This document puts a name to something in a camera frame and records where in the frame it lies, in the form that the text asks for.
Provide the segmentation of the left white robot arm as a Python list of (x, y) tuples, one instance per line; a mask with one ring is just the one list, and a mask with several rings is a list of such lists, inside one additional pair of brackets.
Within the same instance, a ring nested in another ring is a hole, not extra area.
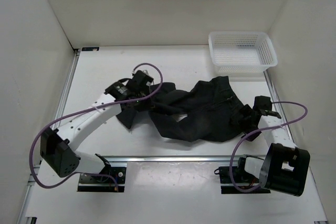
[(59, 128), (46, 129), (40, 139), (40, 154), (49, 166), (61, 177), (73, 172), (90, 173), (98, 182), (110, 176), (108, 161), (99, 154), (86, 154), (77, 150), (80, 144), (108, 119), (120, 114), (124, 107), (148, 104), (149, 100), (97, 108), (114, 101), (132, 100), (150, 94), (153, 78), (146, 71), (138, 70), (126, 84), (113, 83), (92, 104), (93, 111), (81, 114)]

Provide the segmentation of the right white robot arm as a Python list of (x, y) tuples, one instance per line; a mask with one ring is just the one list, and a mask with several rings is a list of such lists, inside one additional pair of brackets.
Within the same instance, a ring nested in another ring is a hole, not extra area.
[(238, 123), (243, 126), (245, 135), (235, 146), (231, 157), (235, 157), (243, 142), (253, 141), (260, 134), (264, 136), (269, 149), (264, 159), (247, 155), (243, 157), (243, 164), (236, 168), (236, 177), (240, 181), (247, 182), (255, 177), (259, 181), (258, 185), (247, 189), (238, 186), (234, 179), (233, 162), (229, 163), (230, 181), (241, 193), (247, 194), (262, 188), (299, 197), (305, 188), (310, 154), (287, 136), (285, 126), (304, 119), (308, 109), (298, 103), (304, 110), (303, 115), (283, 122), (281, 115), (273, 111), (273, 104), (270, 97), (257, 96), (253, 107), (247, 105), (238, 111)]

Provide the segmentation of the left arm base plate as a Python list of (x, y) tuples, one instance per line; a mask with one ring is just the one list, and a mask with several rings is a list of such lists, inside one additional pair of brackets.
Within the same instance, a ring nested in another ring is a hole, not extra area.
[(80, 175), (77, 191), (87, 193), (123, 193), (127, 174), (126, 163), (111, 163), (106, 176)]

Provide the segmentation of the black trousers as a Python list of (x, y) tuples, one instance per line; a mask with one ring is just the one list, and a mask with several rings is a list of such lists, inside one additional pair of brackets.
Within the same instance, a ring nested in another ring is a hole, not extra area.
[(162, 137), (226, 142), (257, 128), (261, 115), (243, 104), (228, 76), (198, 81), (191, 91), (165, 82), (144, 109)]

